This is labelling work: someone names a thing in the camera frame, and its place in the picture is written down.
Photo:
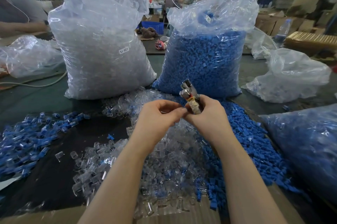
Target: blue bin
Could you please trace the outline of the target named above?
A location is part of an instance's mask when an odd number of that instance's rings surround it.
[[[164,34],[164,23],[163,22],[156,22],[156,21],[142,21],[141,25],[143,25],[144,28],[152,27],[154,28],[158,35]]]

